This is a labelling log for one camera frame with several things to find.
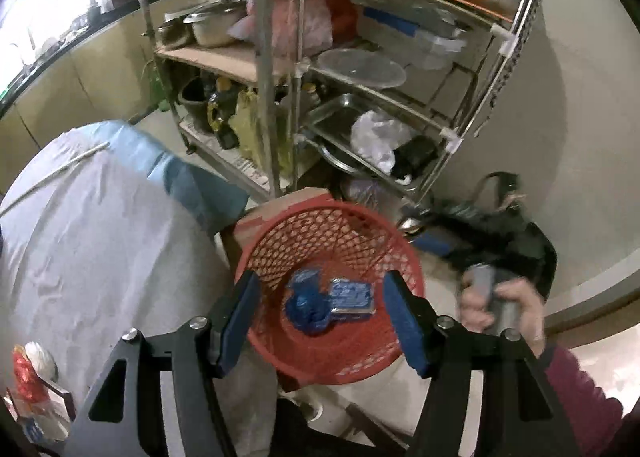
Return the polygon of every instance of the pink plastic bag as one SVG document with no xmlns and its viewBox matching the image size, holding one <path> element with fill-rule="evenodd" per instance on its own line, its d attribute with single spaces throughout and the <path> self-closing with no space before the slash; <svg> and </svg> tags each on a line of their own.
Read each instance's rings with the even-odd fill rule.
<svg viewBox="0 0 640 457">
<path fill-rule="evenodd" d="M 248 16 L 235 23 L 226 32 L 242 41 L 254 41 L 255 14 L 253 0 L 247 3 Z M 293 0 L 275 0 L 272 16 L 271 46 L 277 56 L 288 56 L 296 42 Z M 333 45 L 331 12 L 325 0 L 305 0 L 305 53 L 330 49 Z"/>
</svg>

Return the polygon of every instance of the window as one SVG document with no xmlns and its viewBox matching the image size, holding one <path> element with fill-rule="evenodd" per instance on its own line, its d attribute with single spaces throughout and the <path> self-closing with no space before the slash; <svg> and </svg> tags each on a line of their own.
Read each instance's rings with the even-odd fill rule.
<svg viewBox="0 0 640 457">
<path fill-rule="evenodd" d="M 23 61 L 33 63 L 46 40 L 58 39 L 88 5 L 89 0 L 17 0 L 0 28 L 0 92 L 20 73 Z"/>
</svg>

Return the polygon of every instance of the black countertop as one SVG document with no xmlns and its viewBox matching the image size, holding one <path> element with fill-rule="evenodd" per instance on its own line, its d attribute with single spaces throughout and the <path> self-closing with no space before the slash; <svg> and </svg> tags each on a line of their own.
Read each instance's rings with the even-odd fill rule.
<svg viewBox="0 0 640 457">
<path fill-rule="evenodd" d="M 34 68 L 33 71 L 30 72 L 29 76 L 23 79 L 23 81 L 17 88 L 9 91 L 9 93 L 5 95 L 2 100 L 0 100 L 0 119 L 4 117 L 4 114 L 9 111 L 11 105 L 14 104 L 15 100 L 20 97 L 20 95 L 29 87 L 29 85 L 36 81 L 36 79 L 38 79 L 38 77 L 44 71 L 46 71 L 46 69 L 49 68 L 49 66 L 52 65 L 57 59 L 69 52 L 73 47 L 81 44 L 84 40 L 96 34 L 101 29 L 104 29 L 113 22 L 118 21 L 121 18 L 124 18 L 125 16 L 139 9 L 140 4 L 138 3 L 138 1 L 132 0 L 125 5 L 101 14 L 100 21 L 98 23 L 94 24 L 94 26 L 92 27 L 89 27 L 87 31 L 78 35 L 75 39 L 71 40 L 71 42 L 60 47 L 60 49 L 54 52 L 49 58 L 47 58 L 40 65 Z"/>
</svg>

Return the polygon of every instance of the red packaged snack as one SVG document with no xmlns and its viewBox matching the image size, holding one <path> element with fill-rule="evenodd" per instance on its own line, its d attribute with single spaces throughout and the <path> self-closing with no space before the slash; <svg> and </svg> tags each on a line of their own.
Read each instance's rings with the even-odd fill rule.
<svg viewBox="0 0 640 457">
<path fill-rule="evenodd" d="M 14 360 L 15 387 L 27 403 L 40 403 L 49 398 L 47 390 L 33 369 L 24 347 L 15 345 L 12 353 Z"/>
</svg>

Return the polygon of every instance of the blue cloth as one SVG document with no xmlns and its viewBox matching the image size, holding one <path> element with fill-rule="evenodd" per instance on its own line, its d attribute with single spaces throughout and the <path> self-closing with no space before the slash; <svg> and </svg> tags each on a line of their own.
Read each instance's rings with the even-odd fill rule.
<svg viewBox="0 0 640 457">
<path fill-rule="evenodd" d="M 79 129 L 109 150 L 127 167 L 145 176 L 180 202 L 213 241 L 216 233 L 241 217 L 249 196 L 220 177 L 170 153 L 160 142 L 119 120 Z"/>
</svg>

